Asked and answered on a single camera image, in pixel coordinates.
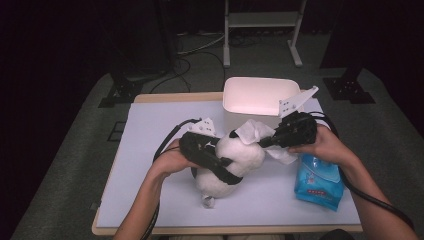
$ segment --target white metal frame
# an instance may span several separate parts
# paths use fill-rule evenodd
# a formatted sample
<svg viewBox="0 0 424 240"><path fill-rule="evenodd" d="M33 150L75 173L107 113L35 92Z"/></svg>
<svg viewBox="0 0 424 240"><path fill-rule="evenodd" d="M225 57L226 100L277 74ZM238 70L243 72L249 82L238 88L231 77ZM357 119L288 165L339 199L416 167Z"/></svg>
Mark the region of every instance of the white metal frame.
<svg viewBox="0 0 424 240"><path fill-rule="evenodd" d="M296 42L307 0L301 1L297 12L230 13L229 0L225 0L224 67L230 67L229 29L236 27L294 27L293 36L287 44L295 65L301 67L303 63L297 52Z"/></svg>

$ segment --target hand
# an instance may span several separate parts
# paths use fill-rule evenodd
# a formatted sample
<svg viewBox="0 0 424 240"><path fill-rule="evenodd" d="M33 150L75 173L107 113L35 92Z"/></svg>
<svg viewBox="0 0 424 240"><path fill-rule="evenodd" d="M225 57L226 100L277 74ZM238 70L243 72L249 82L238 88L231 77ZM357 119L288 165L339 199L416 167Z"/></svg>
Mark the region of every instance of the hand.
<svg viewBox="0 0 424 240"><path fill-rule="evenodd" d="M346 147L326 126L318 124L314 144L294 146L288 149L291 153L309 153L315 157L338 165L346 165L356 155Z"/></svg>
<svg viewBox="0 0 424 240"><path fill-rule="evenodd" d="M188 167L200 168L198 165L190 162L179 149L179 139L175 139L169 144L164 152L156 159L151 168L154 168L167 176L184 170Z"/></svg>

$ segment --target white box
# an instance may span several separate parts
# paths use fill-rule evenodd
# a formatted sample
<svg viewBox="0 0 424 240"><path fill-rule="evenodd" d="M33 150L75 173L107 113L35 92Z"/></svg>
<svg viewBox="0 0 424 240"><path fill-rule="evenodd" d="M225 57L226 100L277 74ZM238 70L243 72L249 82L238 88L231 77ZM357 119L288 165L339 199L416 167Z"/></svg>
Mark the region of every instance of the white box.
<svg viewBox="0 0 424 240"><path fill-rule="evenodd" d="M299 85L289 79L232 77L225 82L223 106L226 133L247 120L278 127L279 101L300 93Z"/></svg>

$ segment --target blue tissue package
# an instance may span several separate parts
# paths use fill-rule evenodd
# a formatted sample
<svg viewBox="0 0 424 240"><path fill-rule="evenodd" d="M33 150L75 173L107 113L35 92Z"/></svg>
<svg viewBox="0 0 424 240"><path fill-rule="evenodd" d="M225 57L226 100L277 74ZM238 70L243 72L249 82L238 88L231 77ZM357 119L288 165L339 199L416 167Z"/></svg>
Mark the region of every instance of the blue tissue package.
<svg viewBox="0 0 424 240"><path fill-rule="evenodd" d="M302 154L294 189L296 198L337 211L344 184L337 165Z"/></svg>

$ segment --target table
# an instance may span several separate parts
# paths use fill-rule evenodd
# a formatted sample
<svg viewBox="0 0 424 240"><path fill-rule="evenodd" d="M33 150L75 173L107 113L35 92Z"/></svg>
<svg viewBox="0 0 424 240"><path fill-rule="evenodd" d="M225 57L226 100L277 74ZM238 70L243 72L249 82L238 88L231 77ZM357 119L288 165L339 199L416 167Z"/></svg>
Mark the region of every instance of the table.
<svg viewBox="0 0 424 240"><path fill-rule="evenodd" d="M222 92L139 95L135 98L134 104L131 106L126 130L129 125L134 124L133 122L136 122L136 126L141 125L140 120L135 119L136 115L134 115L136 113L135 110L138 108L143 109L143 114L139 116L140 119L144 119L143 125L164 126L166 125L166 121L162 120L166 118L167 114L184 112L186 111L185 107L187 107L187 105L190 105L190 108L195 105L194 107L197 108L196 115L210 114L214 116L215 119L213 119L213 121L216 125L218 136L223 134L222 131L219 130L219 127L217 128L217 126L222 123L222 119L217 117L219 115L217 115L217 113L222 112L222 109L219 107L222 106ZM149 118L148 116L151 116L149 115L151 114L149 111L155 112L155 115L158 117L156 119L152 119L152 117ZM190 116L177 115L178 114L173 115L172 123L164 127L165 129L158 139L145 139L146 137L139 138L137 141L140 142L137 142L137 145L143 146L145 144L151 144L152 146L158 146L164 137L162 135L166 135L173 126L180 123L181 119L179 118L191 118ZM115 157L103 193L102 204L93 221L92 231L96 235L113 235L116 232L121 220L117 220L114 223L108 223L112 221L109 218L111 218L111 216L115 217L116 215L121 215L123 218L126 215L138 191L138 187L144 178L144 173L147 172L151 164L151 157L156 150L149 150L147 147L137 149L128 147L128 143L134 144L133 137L137 137L137 131L140 131L140 129L132 128L131 131L128 131L131 132L131 134L124 131L118 153ZM129 156L125 155L124 151L129 151ZM134 159L134 153L131 151L139 151L136 156L146 156L147 162L145 169L141 169L140 166L138 166L142 164L139 161L140 157ZM118 173L122 171L120 168L122 168L123 165L128 165L130 169L126 171L125 174L119 175ZM291 164L284 166L280 163L272 161L267 162L266 160L260 171L246 176L241 183L242 185L236 189L232 195L225 199L217 199L216 209L213 210L203 209L201 207L200 193L198 193L197 189L194 187L194 181L189 169L173 174L164 183L161 197L161 210L158 222L152 234L281 234L293 232L323 232L335 228L342 228L351 232L362 231L356 208L353 205L348 190L345 190L338 212L332 212L318 205L296 200L293 193L296 168L296 165ZM261 173L262 169L268 171L265 176L263 172ZM136 176L131 176L134 175L130 173L131 171L136 171ZM118 184L119 186L117 187L117 182L122 180L124 183L121 185ZM281 187L273 187L272 184L276 182L278 182L278 186ZM288 188L288 190L278 191L278 189L284 188ZM118 195L119 201L124 203L119 203L118 205L114 205L115 207L113 208L108 208L107 206L111 206L110 202L112 201L110 199L111 192ZM255 199L255 197L252 198L252 194L253 196L267 196L272 194L273 197ZM252 205L239 201L240 198L243 199L246 196L255 204ZM181 201L176 200L179 197L184 199ZM103 215L105 215L105 212L108 211L111 213L102 218L101 214L103 213Z"/></svg>
<svg viewBox="0 0 424 240"><path fill-rule="evenodd" d="M287 41L287 44L296 67L303 66L296 49L296 42L303 20L306 1L301 0L300 8L297 12L230 13L229 0L225 0L224 67L230 67L229 28L239 27L294 27L293 36Z"/></svg>

